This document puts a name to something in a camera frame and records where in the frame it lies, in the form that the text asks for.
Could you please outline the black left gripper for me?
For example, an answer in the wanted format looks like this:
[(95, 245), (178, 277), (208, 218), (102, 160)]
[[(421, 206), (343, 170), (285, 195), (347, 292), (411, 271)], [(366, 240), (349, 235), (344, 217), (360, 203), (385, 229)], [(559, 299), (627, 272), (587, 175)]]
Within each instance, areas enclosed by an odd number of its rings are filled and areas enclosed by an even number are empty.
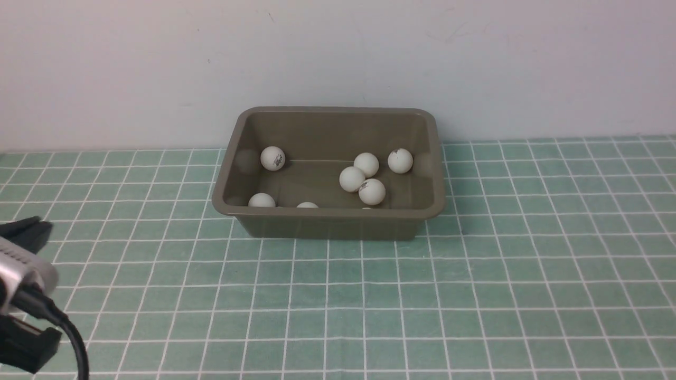
[(61, 332), (37, 329), (12, 316), (1, 316), (1, 363), (36, 374), (56, 355)]

